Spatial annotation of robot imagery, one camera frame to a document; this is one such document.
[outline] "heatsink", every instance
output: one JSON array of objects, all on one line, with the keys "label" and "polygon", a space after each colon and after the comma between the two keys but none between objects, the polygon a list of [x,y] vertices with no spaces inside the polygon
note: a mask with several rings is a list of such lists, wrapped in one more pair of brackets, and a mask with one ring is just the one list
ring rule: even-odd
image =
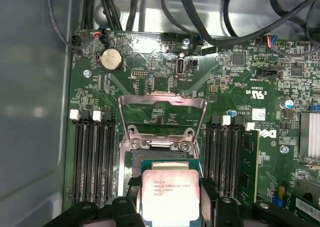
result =
[{"label": "heatsink", "polygon": [[302,157],[320,159],[320,113],[301,113],[300,148]]}]

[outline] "white label sticker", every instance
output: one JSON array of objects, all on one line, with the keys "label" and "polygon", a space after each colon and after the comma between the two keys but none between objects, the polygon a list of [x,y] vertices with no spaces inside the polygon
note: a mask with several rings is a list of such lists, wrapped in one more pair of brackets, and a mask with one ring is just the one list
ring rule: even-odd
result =
[{"label": "white label sticker", "polygon": [[298,198],[295,199],[295,207],[297,207],[298,209],[307,213],[308,215],[310,215],[312,218],[316,219],[317,221],[320,221],[320,211],[313,208],[309,204],[301,201]]},{"label": "white label sticker", "polygon": [[252,109],[252,120],[253,121],[265,121],[266,120],[266,109],[265,108],[253,108]]}]

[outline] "gray metal panel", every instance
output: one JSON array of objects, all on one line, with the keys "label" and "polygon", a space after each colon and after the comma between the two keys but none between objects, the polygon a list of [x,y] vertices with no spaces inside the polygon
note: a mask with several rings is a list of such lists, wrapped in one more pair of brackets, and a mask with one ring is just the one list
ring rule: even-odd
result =
[{"label": "gray metal panel", "polygon": [[[282,6],[287,10],[292,10],[303,0],[279,0]],[[123,28],[126,26],[130,0],[114,0],[115,4],[121,11],[121,24]],[[165,0],[166,5],[176,20],[189,28],[196,31],[195,27],[189,20],[180,0]],[[207,31],[212,36],[226,36],[227,30],[223,25],[221,15],[222,0],[193,0],[197,12],[205,25]],[[104,18],[103,10],[98,11],[99,20]],[[306,19],[308,8],[298,13],[297,16]],[[278,20],[280,17],[273,11],[270,6],[270,0],[231,0],[229,6],[230,21],[239,36],[244,36],[257,31],[267,25]],[[316,14],[313,15],[311,25],[315,26],[319,23],[319,18]],[[134,23],[134,31],[145,32],[177,32],[182,31],[172,25],[163,14],[160,0],[139,0],[137,15]],[[273,35],[278,35],[284,40],[298,40],[304,38],[304,33],[299,26],[287,21],[282,26],[271,32]]]},{"label": "gray metal panel", "polygon": [[[69,3],[54,0],[64,33]],[[0,223],[37,227],[62,210],[70,55],[46,0],[0,0],[0,9]]]}]

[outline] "mounting screw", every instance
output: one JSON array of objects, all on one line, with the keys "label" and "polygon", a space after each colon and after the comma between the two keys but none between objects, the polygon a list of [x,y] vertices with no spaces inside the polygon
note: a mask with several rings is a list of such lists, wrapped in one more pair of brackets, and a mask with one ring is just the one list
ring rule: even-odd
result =
[{"label": "mounting screw", "polygon": [[140,145],[141,145],[141,142],[138,139],[132,139],[130,142],[130,146],[132,149],[139,149]]},{"label": "mounting screw", "polygon": [[91,205],[88,205],[88,204],[82,207],[83,210],[88,210],[90,208],[91,208]]},{"label": "mounting screw", "polygon": [[190,43],[191,43],[191,41],[188,38],[184,38],[182,40],[182,45],[185,46],[185,47],[188,47],[190,45]]},{"label": "mounting screw", "polygon": [[231,203],[231,200],[229,198],[223,198],[222,201],[227,204]]},{"label": "mounting screw", "polygon": [[289,147],[286,146],[286,145],[282,145],[282,146],[280,147],[280,153],[281,153],[281,154],[288,154],[289,151],[290,151],[290,149],[289,149]]},{"label": "mounting screw", "polygon": [[89,78],[91,76],[91,71],[88,70],[88,69],[85,69],[83,71],[83,76],[86,77],[86,78]]},{"label": "mounting screw", "polygon": [[259,206],[265,210],[269,209],[269,205],[267,205],[266,203],[260,203]]},{"label": "mounting screw", "polygon": [[190,146],[189,146],[188,143],[182,143],[182,144],[180,145],[180,150],[182,150],[182,151],[188,151],[189,148],[190,148]]}]

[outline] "green circuit board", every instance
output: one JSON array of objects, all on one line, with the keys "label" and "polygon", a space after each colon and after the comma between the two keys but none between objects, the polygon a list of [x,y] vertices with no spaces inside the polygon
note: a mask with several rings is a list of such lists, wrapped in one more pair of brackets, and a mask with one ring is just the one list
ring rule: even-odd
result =
[{"label": "green circuit board", "polygon": [[[94,31],[78,30],[75,34],[87,42]],[[182,45],[186,38],[190,40],[188,48]],[[207,55],[202,55],[201,51],[194,55],[196,39],[186,34],[107,31],[105,39],[108,48],[119,50],[123,56],[123,67],[115,73],[107,72],[98,58],[106,46],[98,38],[93,39],[81,53],[73,55],[69,103],[71,110],[79,110],[80,113],[84,110],[112,113],[114,139],[110,152],[113,164],[110,195],[118,194],[119,143],[124,138],[118,98],[154,92],[175,93],[184,98],[207,101],[205,118],[197,138],[203,163],[206,123],[212,115],[223,116],[228,110],[234,110],[237,116],[243,117],[245,124],[254,123],[252,130],[258,130],[260,134],[256,150],[258,199],[271,201],[280,186],[289,188],[297,178],[320,182],[319,170],[308,169],[300,163],[299,156],[300,113],[309,111],[311,105],[320,104],[320,56],[285,57],[255,40],[217,47],[215,52]],[[279,40],[275,46],[296,53],[310,48],[303,41]],[[182,52],[184,70],[178,74],[177,55]],[[264,70],[269,69],[273,71],[272,76],[264,75]],[[84,71],[90,72],[89,77],[84,76]],[[294,107],[290,110],[281,108],[284,100],[288,99],[294,102]],[[124,112],[126,121],[137,126],[140,133],[159,136],[183,134],[187,127],[197,125],[201,115],[196,108],[170,106],[162,102],[152,106],[126,106]],[[73,204],[76,135],[77,127],[70,120],[65,210]],[[281,146],[287,146],[289,152],[281,153]],[[131,158],[131,155],[127,156],[125,182],[132,176]],[[256,174],[256,166],[250,168]]]}]

